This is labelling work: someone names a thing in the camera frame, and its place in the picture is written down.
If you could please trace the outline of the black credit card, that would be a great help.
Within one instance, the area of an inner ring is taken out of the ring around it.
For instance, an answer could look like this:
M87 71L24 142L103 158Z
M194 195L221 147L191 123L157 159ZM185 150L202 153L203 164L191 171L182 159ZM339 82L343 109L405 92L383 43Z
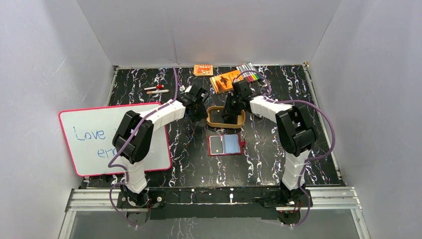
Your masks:
M224 118L222 117L223 112L220 109L210 110L210 122L211 123L224 123Z
M211 136L210 137L210 154L218 155L220 153L223 153L222 137Z

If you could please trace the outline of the yellow oval tray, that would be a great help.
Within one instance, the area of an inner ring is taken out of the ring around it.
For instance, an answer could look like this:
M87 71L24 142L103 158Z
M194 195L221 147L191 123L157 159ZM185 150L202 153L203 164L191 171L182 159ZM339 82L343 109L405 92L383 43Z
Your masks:
M223 106L211 106L207 109L207 118L206 122L208 126L216 127L216 128L231 128L231 129L238 129L241 128L246 120L246 113L245 111L241 111L241 114L237 116L237 124L224 124L224 123L211 123L210 122L210 110L212 109L220 109L222 112L224 110Z

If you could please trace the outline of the red card holder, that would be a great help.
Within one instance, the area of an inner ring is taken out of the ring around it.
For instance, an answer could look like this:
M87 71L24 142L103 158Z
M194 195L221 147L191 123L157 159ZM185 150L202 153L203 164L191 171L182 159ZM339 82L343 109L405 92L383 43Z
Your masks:
M222 137L223 153L218 155L210 154L210 137L207 139L208 143L208 156L227 156L227 155L239 155L243 153L243 148L246 144L245 140L241 138L240 134L222 134L216 135Z

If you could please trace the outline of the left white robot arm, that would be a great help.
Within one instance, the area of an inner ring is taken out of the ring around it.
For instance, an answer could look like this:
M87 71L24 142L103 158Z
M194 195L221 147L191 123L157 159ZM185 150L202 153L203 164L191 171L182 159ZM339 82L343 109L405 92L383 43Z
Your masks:
M121 158L119 167L125 173L121 190L129 196L134 206L143 207L148 203L143 161L149 153L153 133L185 117L192 122L205 119L208 116L205 108L208 97L207 90L192 85L163 105L140 113L127 111L124 114L112 140L117 153L108 166L115 167L114 161Z

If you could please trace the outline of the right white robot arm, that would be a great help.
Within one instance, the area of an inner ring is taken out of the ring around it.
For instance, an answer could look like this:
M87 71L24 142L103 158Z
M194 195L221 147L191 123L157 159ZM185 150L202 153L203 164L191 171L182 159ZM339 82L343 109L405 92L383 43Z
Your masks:
M281 202L293 206L303 194L302 169L318 133L305 106L296 107L253 92L245 80L232 83L222 113L224 123L234 124L242 112L271 120L277 125L279 140L285 151L285 171L281 181Z

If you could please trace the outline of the small orange card box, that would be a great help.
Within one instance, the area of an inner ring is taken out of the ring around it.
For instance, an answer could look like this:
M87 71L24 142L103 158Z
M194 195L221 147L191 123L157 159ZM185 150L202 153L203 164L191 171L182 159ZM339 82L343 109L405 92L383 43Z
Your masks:
M193 74L195 76L212 76L213 75L213 65L196 64L196 65L194 65Z

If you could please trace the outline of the orange book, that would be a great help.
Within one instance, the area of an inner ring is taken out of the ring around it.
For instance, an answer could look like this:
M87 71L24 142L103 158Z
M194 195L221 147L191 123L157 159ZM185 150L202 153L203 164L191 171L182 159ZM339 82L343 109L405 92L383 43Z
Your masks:
M210 82L216 94L233 90L232 83L239 76L240 71L235 70L228 73L210 77Z

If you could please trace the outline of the coloured marker set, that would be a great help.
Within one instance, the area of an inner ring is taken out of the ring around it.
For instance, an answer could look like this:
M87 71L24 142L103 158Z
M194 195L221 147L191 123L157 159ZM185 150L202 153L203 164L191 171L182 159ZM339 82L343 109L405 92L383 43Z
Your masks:
M257 73L256 68L251 62L237 65L236 69L241 73L242 78L246 79L248 82L262 80L262 77Z

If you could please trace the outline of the orange white marker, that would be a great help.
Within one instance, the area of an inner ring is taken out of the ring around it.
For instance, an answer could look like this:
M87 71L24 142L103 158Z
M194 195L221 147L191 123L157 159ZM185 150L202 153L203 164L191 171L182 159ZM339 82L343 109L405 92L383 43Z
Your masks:
M168 93L170 92L169 90L155 90L155 91L148 91L147 94L151 95L151 94L161 94L161 93Z

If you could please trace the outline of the pink framed whiteboard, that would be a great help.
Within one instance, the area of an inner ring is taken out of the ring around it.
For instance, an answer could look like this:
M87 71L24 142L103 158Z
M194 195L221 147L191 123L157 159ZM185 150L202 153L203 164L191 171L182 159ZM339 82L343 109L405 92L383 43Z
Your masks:
M112 139L124 116L129 111L142 112L160 106L160 103L132 104L62 111L59 121L79 176L121 174L120 167L109 168L116 155Z

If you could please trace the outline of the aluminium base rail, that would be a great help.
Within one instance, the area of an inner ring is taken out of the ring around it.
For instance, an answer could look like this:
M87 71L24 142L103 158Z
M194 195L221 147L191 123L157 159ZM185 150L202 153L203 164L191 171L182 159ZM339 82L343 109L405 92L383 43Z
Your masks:
M170 218L277 217L299 220L311 210L350 210L355 223L363 223L362 207L354 187L309 187L296 198L282 195L278 187L152 188L149 202L137 206L119 190L76 189L68 212L114 212L125 216L147 213L154 220Z

